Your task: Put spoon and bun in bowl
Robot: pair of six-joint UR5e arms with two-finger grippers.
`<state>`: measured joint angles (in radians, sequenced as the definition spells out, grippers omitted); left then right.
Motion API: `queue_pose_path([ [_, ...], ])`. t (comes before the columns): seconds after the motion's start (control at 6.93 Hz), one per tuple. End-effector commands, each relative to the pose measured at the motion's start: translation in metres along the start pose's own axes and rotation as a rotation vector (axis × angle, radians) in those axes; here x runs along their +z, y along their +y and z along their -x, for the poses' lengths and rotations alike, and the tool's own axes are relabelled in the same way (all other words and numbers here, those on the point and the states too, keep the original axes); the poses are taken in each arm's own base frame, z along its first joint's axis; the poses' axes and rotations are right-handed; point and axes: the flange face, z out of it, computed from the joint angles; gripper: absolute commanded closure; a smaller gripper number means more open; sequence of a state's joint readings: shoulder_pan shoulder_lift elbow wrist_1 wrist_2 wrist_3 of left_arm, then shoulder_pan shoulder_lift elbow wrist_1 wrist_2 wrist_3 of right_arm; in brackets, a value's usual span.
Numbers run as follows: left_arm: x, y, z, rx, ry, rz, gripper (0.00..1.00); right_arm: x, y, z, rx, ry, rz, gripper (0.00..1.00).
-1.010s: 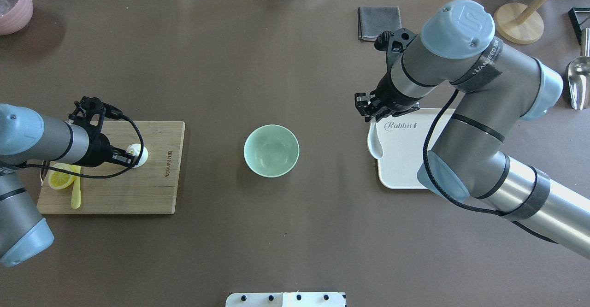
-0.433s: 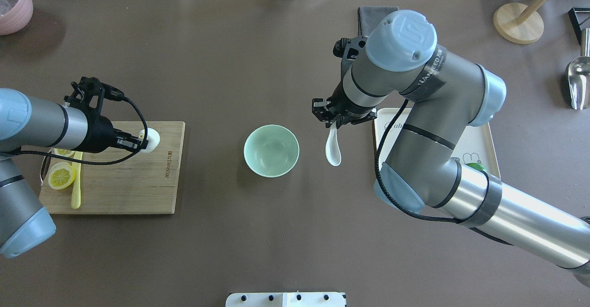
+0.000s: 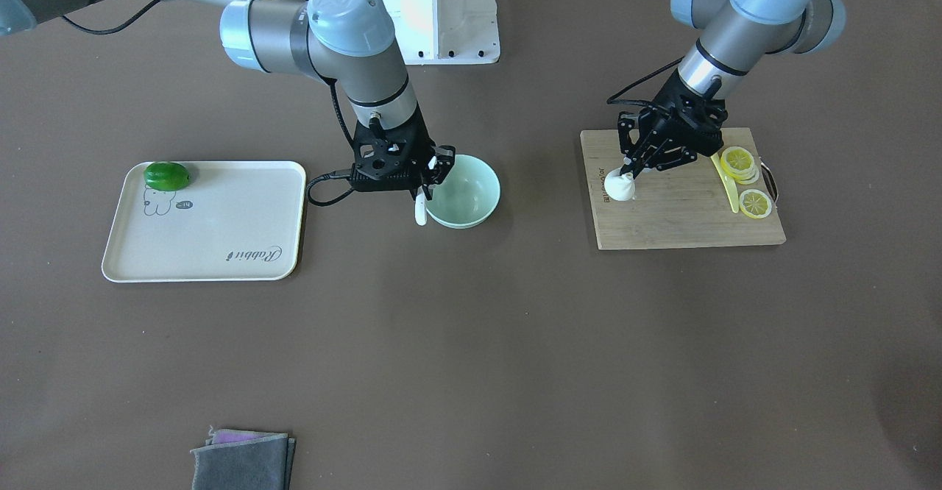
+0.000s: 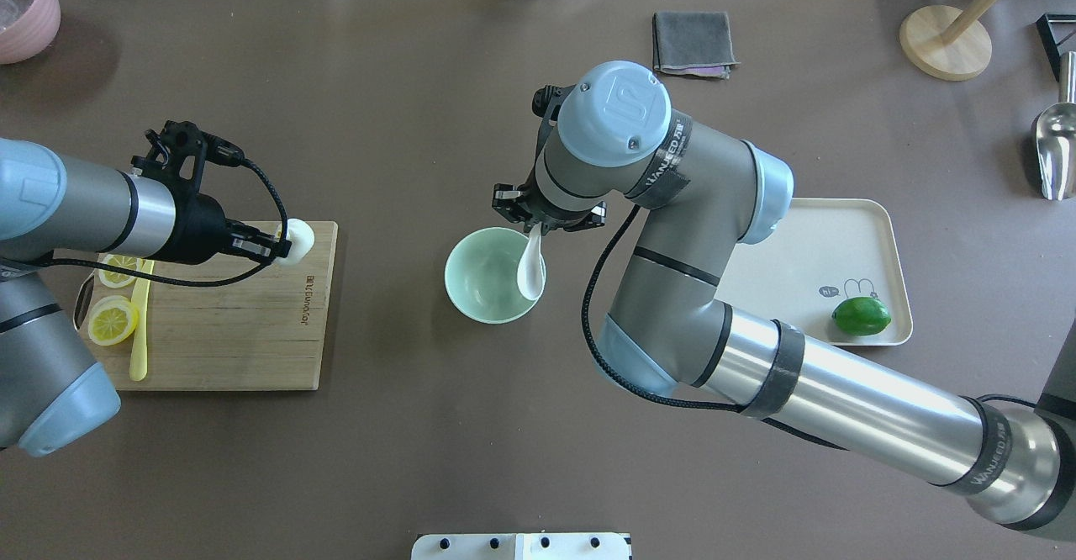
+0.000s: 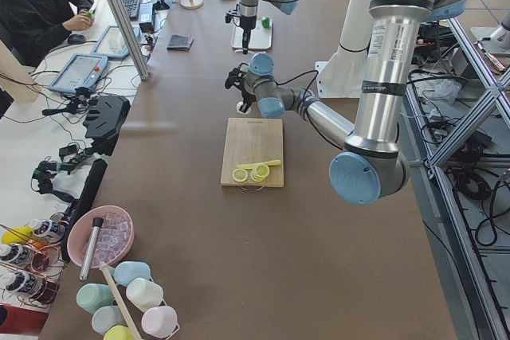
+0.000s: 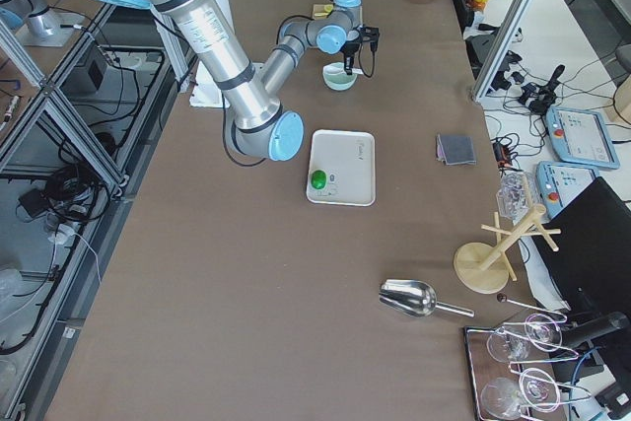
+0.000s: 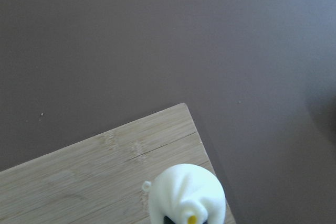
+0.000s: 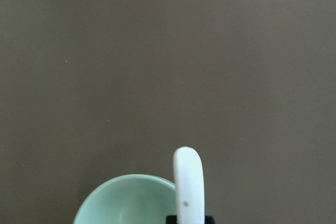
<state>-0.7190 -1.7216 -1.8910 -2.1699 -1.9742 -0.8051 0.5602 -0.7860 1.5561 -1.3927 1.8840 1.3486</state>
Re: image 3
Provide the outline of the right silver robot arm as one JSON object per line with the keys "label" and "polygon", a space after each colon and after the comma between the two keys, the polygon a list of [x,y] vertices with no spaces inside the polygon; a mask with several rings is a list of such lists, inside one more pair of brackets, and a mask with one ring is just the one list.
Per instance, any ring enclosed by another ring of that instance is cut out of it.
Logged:
{"label": "right silver robot arm", "polygon": [[[34,29],[104,0],[2,0],[2,34]],[[235,64],[343,88],[357,122],[344,131],[351,191],[433,198],[456,161],[430,138],[383,0],[185,0],[222,7],[219,34]]]}

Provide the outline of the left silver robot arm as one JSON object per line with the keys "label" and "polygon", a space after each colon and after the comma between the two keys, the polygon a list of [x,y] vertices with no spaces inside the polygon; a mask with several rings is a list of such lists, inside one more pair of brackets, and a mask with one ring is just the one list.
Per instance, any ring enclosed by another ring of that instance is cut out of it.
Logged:
{"label": "left silver robot arm", "polygon": [[670,13],[699,31],[687,53],[667,65],[657,95],[638,113],[619,115],[623,167],[632,180],[645,169],[670,169],[723,148],[726,98],[765,54],[808,54],[831,46],[846,26],[841,0],[670,0]]}

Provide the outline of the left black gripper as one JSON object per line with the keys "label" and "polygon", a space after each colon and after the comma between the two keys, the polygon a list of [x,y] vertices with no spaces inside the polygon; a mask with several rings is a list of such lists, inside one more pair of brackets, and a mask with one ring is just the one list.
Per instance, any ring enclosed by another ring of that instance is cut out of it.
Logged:
{"label": "left black gripper", "polygon": [[625,155],[621,171],[637,178],[645,169],[679,167],[711,156],[723,147],[721,124],[728,118],[726,102],[714,95],[723,81],[712,78],[703,96],[680,78],[670,78],[653,101],[618,100],[636,104],[639,113],[623,111],[618,120],[620,149]]}

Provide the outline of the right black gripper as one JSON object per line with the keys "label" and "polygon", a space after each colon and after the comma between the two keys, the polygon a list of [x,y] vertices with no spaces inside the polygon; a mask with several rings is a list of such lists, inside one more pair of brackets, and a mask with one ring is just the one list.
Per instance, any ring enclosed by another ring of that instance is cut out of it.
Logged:
{"label": "right black gripper", "polygon": [[454,146],[434,146],[421,110],[403,125],[355,125],[350,185],[357,192],[409,191],[416,201],[431,201],[456,162]]}

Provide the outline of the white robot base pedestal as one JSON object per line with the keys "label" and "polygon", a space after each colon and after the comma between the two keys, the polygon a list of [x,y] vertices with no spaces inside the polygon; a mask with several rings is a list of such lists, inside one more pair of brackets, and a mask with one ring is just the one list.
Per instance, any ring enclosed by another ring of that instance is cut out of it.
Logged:
{"label": "white robot base pedestal", "polygon": [[384,0],[406,65],[499,60],[497,0]]}

